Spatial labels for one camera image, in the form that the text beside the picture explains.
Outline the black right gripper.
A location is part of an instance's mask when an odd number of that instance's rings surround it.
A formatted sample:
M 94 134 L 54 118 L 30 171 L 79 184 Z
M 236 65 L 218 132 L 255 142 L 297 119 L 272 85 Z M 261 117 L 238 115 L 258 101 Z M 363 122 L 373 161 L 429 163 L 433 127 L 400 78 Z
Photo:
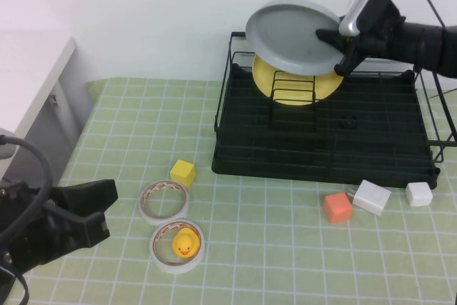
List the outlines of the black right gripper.
M 404 19 L 392 0 L 356 0 L 347 13 L 347 36 L 331 29 L 317 29 L 316 35 L 338 51 L 347 52 L 334 71 L 350 76 L 366 57 L 386 52 L 389 36 Z

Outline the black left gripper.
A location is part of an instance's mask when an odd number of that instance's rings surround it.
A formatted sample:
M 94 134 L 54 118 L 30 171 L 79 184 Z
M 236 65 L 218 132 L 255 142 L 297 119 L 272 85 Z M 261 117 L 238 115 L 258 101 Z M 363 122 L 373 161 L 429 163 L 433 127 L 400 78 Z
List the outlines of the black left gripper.
M 38 191 L 23 181 L 6 186 L 1 195 L 1 230 L 22 214 Z M 99 244 L 110 237 L 103 212 L 117 199 L 113 179 L 53 187 L 44 205 L 1 246 L 1 255 L 9 255 L 2 261 L 23 274 L 76 249 Z M 72 213 L 77 216 L 71 222 Z

